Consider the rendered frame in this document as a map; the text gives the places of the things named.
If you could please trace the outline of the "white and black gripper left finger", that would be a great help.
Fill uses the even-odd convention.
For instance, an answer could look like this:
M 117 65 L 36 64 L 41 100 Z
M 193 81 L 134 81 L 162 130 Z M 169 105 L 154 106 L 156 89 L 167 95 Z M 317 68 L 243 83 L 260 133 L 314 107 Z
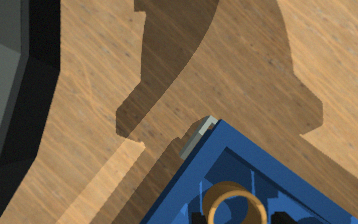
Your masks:
M 192 224 L 207 224 L 205 215 L 201 212 L 192 212 Z

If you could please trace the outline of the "blue tray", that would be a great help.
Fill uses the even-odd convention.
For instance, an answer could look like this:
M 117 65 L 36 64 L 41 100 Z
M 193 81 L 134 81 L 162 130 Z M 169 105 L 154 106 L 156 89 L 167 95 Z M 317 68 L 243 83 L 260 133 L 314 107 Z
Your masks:
M 276 211 L 285 211 L 298 224 L 358 224 L 358 219 L 223 119 L 207 129 L 139 224 L 192 224 L 192 212 L 203 215 L 206 192 L 223 181 L 236 182 L 258 198 L 267 224 Z M 232 196 L 218 205 L 213 223 L 241 224 L 247 213 L 247 198 Z

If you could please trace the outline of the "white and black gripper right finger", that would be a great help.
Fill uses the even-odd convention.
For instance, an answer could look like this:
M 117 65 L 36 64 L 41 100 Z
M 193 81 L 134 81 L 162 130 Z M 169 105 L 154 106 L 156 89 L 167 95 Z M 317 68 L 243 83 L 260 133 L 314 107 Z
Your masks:
M 276 211 L 271 214 L 271 224 L 298 224 L 285 211 Z

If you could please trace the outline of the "bronze bushing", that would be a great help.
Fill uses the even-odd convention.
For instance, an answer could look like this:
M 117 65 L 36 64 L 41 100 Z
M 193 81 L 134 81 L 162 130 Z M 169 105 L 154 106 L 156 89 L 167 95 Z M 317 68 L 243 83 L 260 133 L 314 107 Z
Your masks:
M 248 201 L 248 213 L 241 224 L 267 224 L 267 215 L 262 203 L 242 185 L 232 181 L 219 182 L 206 192 L 202 211 L 207 224 L 214 224 L 214 213 L 218 205 L 232 196 L 244 196 Z

